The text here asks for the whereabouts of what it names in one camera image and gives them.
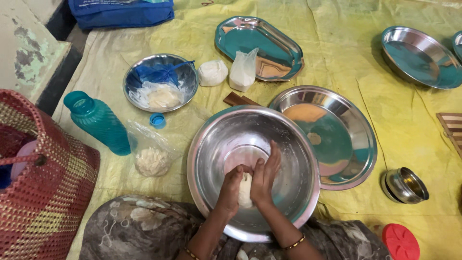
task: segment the woven basket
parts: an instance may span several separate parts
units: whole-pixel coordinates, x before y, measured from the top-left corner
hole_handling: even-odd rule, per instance
[[[37,139],[29,156],[15,157]],[[99,152],[17,92],[0,89],[0,165],[26,167],[0,194],[0,259],[65,259],[88,206]]]

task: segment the woman's left hand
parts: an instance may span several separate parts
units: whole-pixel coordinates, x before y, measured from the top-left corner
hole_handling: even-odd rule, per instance
[[[224,214],[224,217],[226,217],[227,220],[232,219],[239,208],[237,198],[239,197],[239,185],[241,184],[244,172],[253,173],[252,168],[241,164],[225,175],[225,180],[223,181],[220,195],[214,210]]]

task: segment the bangle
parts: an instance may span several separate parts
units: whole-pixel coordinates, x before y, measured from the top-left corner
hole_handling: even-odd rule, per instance
[[[191,251],[189,249],[187,249],[186,247],[184,247],[184,250],[189,254],[190,257],[192,257],[194,260],[199,260],[199,258],[196,257],[195,254],[191,253]]]
[[[298,246],[298,244],[300,244],[301,242],[303,242],[303,240],[305,240],[305,238],[306,238],[306,236],[305,236],[305,234],[303,234],[303,237],[300,238],[300,240],[298,240],[297,243],[295,243],[295,244],[293,244],[293,245],[291,245],[291,246],[289,246],[289,247],[284,248],[284,250],[289,250],[289,249],[291,249],[291,248],[294,248],[294,247]]]

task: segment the teal water bottle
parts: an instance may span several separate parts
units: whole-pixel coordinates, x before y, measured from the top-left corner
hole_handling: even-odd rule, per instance
[[[127,130],[106,103],[90,98],[83,91],[72,91],[64,97],[64,105],[71,111],[72,121],[83,131],[116,155],[130,154]]]

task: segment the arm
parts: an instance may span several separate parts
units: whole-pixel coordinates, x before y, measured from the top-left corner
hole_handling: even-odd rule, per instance
[[[267,163],[260,158],[255,165],[250,198],[270,226],[279,245],[286,248],[300,240],[303,234],[276,208],[271,198],[274,178],[281,168],[281,152],[274,141],[270,145],[271,155]],[[287,250],[286,254],[290,260],[323,260],[307,239]]]
[[[211,258],[225,226],[237,213],[239,184],[244,171],[252,172],[252,169],[241,164],[225,175],[215,208],[187,245],[187,249],[200,260]],[[192,260],[192,258],[185,250],[181,250],[176,260]]]

